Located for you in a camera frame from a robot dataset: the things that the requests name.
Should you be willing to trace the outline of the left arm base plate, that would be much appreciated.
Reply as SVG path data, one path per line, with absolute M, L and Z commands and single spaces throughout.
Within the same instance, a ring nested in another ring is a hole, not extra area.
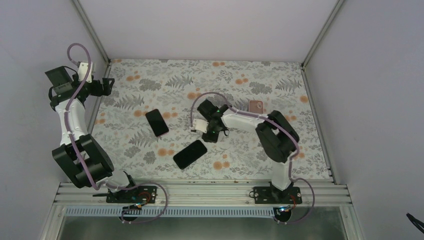
M 154 204 L 157 189 L 156 186 L 145 185 L 131 190 L 108 192 L 106 202 L 118 204 Z

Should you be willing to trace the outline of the pink phone case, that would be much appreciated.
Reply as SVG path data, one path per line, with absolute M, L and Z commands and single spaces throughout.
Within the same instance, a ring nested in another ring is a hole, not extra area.
M 254 114 L 263 114 L 264 113 L 263 102 L 260 100 L 249 100 L 248 111 Z

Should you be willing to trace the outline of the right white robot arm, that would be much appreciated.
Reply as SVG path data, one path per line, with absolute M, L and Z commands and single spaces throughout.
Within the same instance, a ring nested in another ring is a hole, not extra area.
M 300 151 L 300 137 L 279 111 L 258 114 L 228 104 L 218 108 L 207 99 L 197 107 L 197 111 L 203 118 L 191 116 L 190 127 L 193 132 L 202 132 L 204 142 L 216 143 L 221 132 L 231 129 L 256 134 L 266 156 L 273 161 L 270 182 L 272 200 L 282 204 L 289 199 L 290 189 L 294 185 L 291 161 Z

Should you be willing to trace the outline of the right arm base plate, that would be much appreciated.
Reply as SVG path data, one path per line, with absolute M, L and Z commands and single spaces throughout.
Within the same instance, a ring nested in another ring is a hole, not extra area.
M 290 185 L 285 190 L 279 190 L 273 185 L 256 186 L 249 192 L 249 197 L 257 205 L 266 204 L 302 204 L 302 194 L 299 187 Z

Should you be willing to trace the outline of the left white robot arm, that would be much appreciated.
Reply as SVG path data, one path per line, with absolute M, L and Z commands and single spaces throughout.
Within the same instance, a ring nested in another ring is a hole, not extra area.
M 110 95 L 115 82 L 113 78 L 94 80 L 93 68 L 93 64 L 79 62 L 73 75 L 69 75 L 68 66 L 45 72 L 52 84 L 48 90 L 50 107 L 58 114 L 61 125 L 61 141 L 52 150 L 52 157 L 77 188 L 105 186 L 131 203 L 139 197 L 139 188 L 128 173 L 114 168 L 85 122 L 87 98 Z

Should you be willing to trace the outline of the black phone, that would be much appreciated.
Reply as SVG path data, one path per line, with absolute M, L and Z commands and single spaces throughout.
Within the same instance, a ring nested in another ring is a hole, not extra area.
M 175 154 L 173 156 L 173 161 L 180 170 L 184 170 L 197 159 L 205 155 L 207 151 L 206 146 L 200 140 L 195 140 Z

